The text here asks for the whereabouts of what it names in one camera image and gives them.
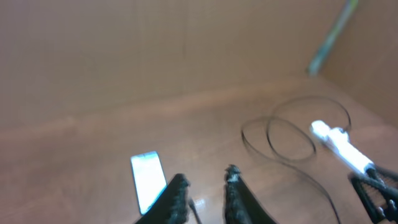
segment cardboard wall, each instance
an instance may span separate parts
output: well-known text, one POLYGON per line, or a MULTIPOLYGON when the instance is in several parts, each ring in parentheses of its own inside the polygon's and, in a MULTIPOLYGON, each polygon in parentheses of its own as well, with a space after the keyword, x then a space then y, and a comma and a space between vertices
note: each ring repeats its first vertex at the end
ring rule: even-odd
POLYGON ((344 0, 4 0, 0 129, 303 75, 344 0))
POLYGON ((398 2, 361 1, 322 74, 398 126, 398 2))

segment brown wooden surface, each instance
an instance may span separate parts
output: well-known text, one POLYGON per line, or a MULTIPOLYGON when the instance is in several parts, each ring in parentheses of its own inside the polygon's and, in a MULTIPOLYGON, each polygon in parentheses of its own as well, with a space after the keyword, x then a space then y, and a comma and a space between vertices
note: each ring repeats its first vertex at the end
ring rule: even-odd
MULTIPOLYGON (((295 96, 321 94, 351 113, 352 142, 374 162, 398 171, 398 131, 328 82, 287 79, 206 91, 139 105, 122 105, 0 133, 0 223, 128 224, 139 218, 129 158, 157 151, 167 179, 191 182, 204 223, 222 223, 228 164, 279 223, 336 223, 326 199, 295 172, 248 153, 239 129, 295 96)), ((296 106, 282 117, 307 130, 314 119, 342 126, 333 105, 296 106)), ((261 128, 248 138, 268 155, 261 128)), ((302 139, 276 126, 272 140, 290 157, 308 154, 302 139)), ((370 223, 347 179, 349 169, 328 150, 297 164, 329 191, 343 223, 370 223)))
POLYGON ((322 70, 327 79, 395 126, 397 25, 397 1, 360 1, 322 70))
POLYGON ((296 75, 344 0, 2 0, 0 130, 296 75))

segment white connector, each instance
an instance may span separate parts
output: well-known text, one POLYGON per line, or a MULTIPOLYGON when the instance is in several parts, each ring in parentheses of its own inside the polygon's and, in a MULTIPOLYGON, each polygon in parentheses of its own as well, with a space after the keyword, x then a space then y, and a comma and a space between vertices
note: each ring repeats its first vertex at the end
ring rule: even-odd
POLYGON ((342 128, 331 129, 323 121, 314 121, 310 128, 312 134, 355 172, 366 175, 366 170, 374 167, 373 162, 359 152, 350 142, 342 128))

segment black cable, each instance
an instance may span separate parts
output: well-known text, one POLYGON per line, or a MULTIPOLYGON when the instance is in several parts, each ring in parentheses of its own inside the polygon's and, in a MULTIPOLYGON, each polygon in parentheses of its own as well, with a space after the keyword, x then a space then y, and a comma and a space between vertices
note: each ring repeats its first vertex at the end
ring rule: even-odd
POLYGON ((329 193, 328 193, 327 190, 322 186, 322 184, 320 184, 319 182, 317 182, 311 175, 309 175, 309 174, 307 174, 306 172, 300 170, 299 168, 297 168, 297 167, 295 167, 295 166, 292 166, 292 165, 290 165, 290 164, 288 164, 288 163, 286 163, 286 162, 284 162, 284 161, 278 160, 278 158, 279 158, 279 159, 283 159, 283 160, 286 160, 286 161, 289 161, 289 162, 304 161, 304 160, 307 160, 307 159, 311 158, 312 156, 314 156, 314 155, 317 153, 315 144, 314 144, 314 142, 311 140, 310 136, 308 136, 307 134, 305 134, 305 132, 303 132, 299 127, 297 127, 296 125, 294 125, 294 124, 291 123, 290 121, 287 121, 287 120, 285 120, 285 119, 278 118, 278 117, 274 116, 274 115, 276 114, 276 112, 278 112, 281 108, 285 107, 286 105, 289 105, 289 104, 292 104, 292 103, 295 103, 295 102, 298 102, 298 101, 310 100, 310 99, 327 100, 327 101, 330 101, 330 102, 332 102, 332 103, 338 105, 338 106, 345 112, 345 114, 347 115, 347 119, 348 119, 348 125, 345 127, 344 130, 349 131, 349 130, 351 129, 351 117, 350 117, 350 115, 349 115, 347 109, 346 109, 341 103, 337 102, 337 101, 334 100, 334 99, 325 97, 325 96, 303 96, 303 97, 294 98, 294 99, 292 99, 292 100, 289 100, 289 101, 286 101, 286 102, 284 102, 284 103, 282 103, 282 104, 279 104, 279 105, 278 105, 277 107, 275 107, 275 109, 272 111, 272 115, 271 115, 271 116, 263 116, 263 117, 260 117, 260 118, 253 119, 253 120, 250 120, 250 121, 245 122, 245 123, 242 125, 242 127, 241 127, 241 137, 242 137, 243 144, 244 144, 244 146, 245 146, 245 148, 246 148, 247 150, 251 149, 251 150, 255 151, 256 153, 258 153, 260 156, 262 156, 262 157, 264 157, 264 158, 266 158, 266 159, 268 159, 268 160, 271 160, 271 161, 273 161, 273 162, 276 162, 276 163, 278 163, 278 164, 281 164, 281 165, 283 165, 283 166, 286 166, 286 167, 288 167, 288 168, 290 168, 290 169, 292 169, 292 170, 298 172, 299 174, 303 175, 303 176, 304 176, 304 177, 305 177, 317 190, 319 190, 319 191, 328 199, 328 201, 329 201, 329 203, 330 203, 330 206, 331 206, 331 208, 332 208, 332 210, 333 210, 333 212, 334 212, 334 214, 335 214, 337 223, 341 224, 341 221, 340 221, 340 218, 339 218, 339 216, 338 216, 338 213, 337 213, 335 204, 333 203, 333 201, 332 201, 332 199, 331 199, 329 193), (313 149, 312 154, 309 155, 309 156, 306 157, 306 158, 303 158, 303 159, 289 159, 289 158, 287 158, 287 157, 282 156, 281 154, 279 154, 279 153, 275 150, 274 146, 272 145, 271 139, 270 139, 270 136, 269 136, 269 132, 270 132, 269 130, 270 130, 271 121, 275 121, 275 120, 285 122, 286 124, 288 124, 288 125, 290 125, 291 127, 293 127, 296 131, 298 131, 302 136, 304 136, 304 138, 305 138, 305 139, 311 144, 311 146, 312 146, 312 149, 313 149), (247 139, 247 137, 246 137, 246 135, 245 135, 245 133, 244 133, 244 130, 245 130, 248 126, 250 126, 250 125, 252 125, 252 124, 254 124, 254 123, 263 123, 263 124, 266 124, 265 131, 266 131, 267 142, 268 142, 268 144, 269 144, 269 146, 270 146, 272 152, 277 156, 276 159, 271 158, 271 157, 265 155, 265 154, 262 153, 260 150, 256 149, 256 148, 248 141, 248 139, 247 139))
POLYGON ((195 206, 195 202, 193 202, 192 198, 188 199, 188 205, 189 205, 189 207, 191 208, 191 210, 193 212, 193 216, 195 217, 195 220, 197 221, 197 224, 201 224, 201 220, 200 220, 200 217, 198 215, 197 208, 195 206))

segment brown wall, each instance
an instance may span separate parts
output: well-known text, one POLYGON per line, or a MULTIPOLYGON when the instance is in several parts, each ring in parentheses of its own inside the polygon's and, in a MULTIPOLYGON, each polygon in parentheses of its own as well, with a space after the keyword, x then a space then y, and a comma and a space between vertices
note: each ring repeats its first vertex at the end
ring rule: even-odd
POLYGON ((303 75, 344 0, 3 0, 0 129, 303 75))
POLYGON ((398 126, 398 2, 360 1, 322 74, 398 126))

